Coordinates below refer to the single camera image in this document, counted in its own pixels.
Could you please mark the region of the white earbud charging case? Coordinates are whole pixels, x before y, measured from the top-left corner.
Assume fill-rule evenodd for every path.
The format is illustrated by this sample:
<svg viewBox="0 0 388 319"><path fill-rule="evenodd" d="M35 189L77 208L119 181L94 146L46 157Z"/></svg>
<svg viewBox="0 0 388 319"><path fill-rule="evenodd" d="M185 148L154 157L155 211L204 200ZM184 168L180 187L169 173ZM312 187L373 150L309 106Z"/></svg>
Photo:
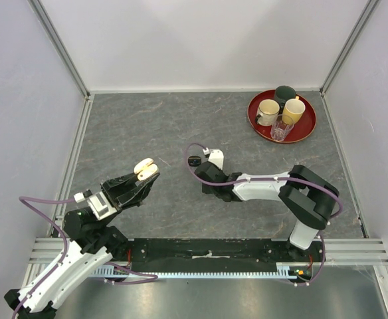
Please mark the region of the white earbud charging case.
<svg viewBox="0 0 388 319"><path fill-rule="evenodd" d="M139 181L144 181L158 172L158 166L152 158L146 158L137 163L134 173Z"/></svg>

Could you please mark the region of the black earbud charging case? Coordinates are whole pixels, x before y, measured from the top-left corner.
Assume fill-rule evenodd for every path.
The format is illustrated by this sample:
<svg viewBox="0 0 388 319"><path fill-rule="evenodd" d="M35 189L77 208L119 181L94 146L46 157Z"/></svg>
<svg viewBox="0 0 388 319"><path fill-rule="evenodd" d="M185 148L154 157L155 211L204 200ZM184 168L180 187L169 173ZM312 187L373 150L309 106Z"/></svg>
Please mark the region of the black earbud charging case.
<svg viewBox="0 0 388 319"><path fill-rule="evenodd" d="M202 159L200 156L189 156L187 163L190 167L198 167L202 164Z"/></svg>

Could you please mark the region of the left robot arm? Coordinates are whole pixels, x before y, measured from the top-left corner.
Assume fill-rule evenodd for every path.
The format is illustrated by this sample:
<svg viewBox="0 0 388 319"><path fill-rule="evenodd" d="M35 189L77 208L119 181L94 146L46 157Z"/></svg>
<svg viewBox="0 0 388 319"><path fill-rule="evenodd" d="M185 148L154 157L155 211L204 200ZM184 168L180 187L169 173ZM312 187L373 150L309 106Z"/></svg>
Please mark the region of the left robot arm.
<svg viewBox="0 0 388 319"><path fill-rule="evenodd" d="M159 177L153 170L109 179L97 193L86 190L68 199L87 202L69 211L63 226L56 226L64 247L44 271L30 284L9 290L4 299L13 309L13 318L54 318L68 295L95 269L109 261L130 257L129 239L110 222L123 210L139 207Z"/></svg>

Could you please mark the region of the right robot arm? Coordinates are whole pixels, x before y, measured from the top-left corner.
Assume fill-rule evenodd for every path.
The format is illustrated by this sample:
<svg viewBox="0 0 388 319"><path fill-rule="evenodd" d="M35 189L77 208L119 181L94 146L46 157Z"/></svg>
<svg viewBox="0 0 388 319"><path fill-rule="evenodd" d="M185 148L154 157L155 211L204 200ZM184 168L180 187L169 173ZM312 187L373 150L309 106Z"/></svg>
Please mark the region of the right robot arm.
<svg viewBox="0 0 388 319"><path fill-rule="evenodd" d="M202 183L202 192L213 194L225 202L231 201L280 201L297 218L286 244L287 257L302 261L310 253L310 246L319 231L340 209L337 188L303 165L275 175L227 175L214 163L200 164L193 172Z"/></svg>

